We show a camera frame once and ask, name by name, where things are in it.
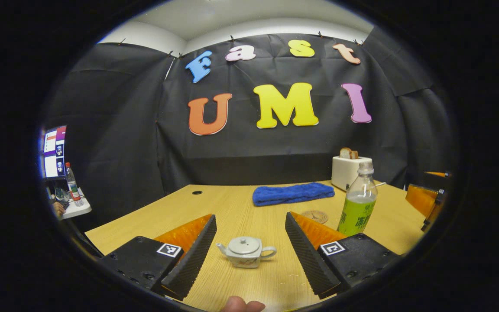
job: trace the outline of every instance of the finger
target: finger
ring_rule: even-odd
[[[246,312],[246,302],[238,296],[230,296],[220,312]]]
[[[265,304],[258,301],[250,301],[247,304],[246,312],[261,312],[265,309]]]

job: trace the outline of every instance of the teapot spout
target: teapot spout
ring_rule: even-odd
[[[220,252],[222,252],[223,255],[226,255],[226,247],[224,247],[221,243],[216,243],[216,245]]]

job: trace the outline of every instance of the coaster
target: coaster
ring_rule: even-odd
[[[305,211],[301,213],[304,217],[307,217],[313,221],[317,221],[321,224],[324,224],[326,221],[328,221],[328,216],[322,211]]]

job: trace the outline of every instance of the plastic bottle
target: plastic bottle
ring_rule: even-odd
[[[372,162],[361,162],[359,164],[358,177],[346,193],[344,208],[338,223],[339,232],[352,236],[363,233],[365,230],[378,195],[373,180],[373,172]]]
[[[76,179],[75,179],[75,174],[73,173],[73,170],[71,169],[71,163],[66,162],[65,167],[67,167],[67,184],[69,185],[69,190],[71,191],[71,195],[73,199],[75,200],[75,205],[77,207],[82,206],[84,203],[82,201],[82,198],[80,197],[80,194],[78,193],[78,187],[76,185]]]

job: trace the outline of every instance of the green drink bottle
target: green drink bottle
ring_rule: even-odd
[[[373,213],[378,195],[373,172],[372,162],[359,164],[358,177],[346,193],[344,208],[338,223],[338,231],[344,235],[352,236],[363,233]]]

